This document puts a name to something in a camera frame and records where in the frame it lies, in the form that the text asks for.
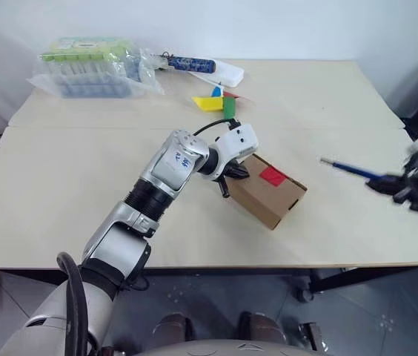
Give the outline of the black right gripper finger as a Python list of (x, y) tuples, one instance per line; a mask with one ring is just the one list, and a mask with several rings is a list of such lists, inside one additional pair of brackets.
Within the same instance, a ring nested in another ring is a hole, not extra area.
[(412, 198), (412, 189), (410, 187), (405, 187), (401, 191), (397, 192), (392, 196), (393, 201), (396, 204), (403, 205), (406, 202), (411, 203)]
[(369, 179), (365, 185), (380, 194), (397, 194), (404, 189), (403, 178), (392, 174)]

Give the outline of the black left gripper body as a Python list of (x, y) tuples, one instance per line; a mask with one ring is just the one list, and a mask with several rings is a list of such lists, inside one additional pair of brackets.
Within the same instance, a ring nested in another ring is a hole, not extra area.
[(245, 178), (245, 167), (242, 163), (237, 162), (236, 159), (232, 159), (225, 166), (225, 176), (233, 179)]

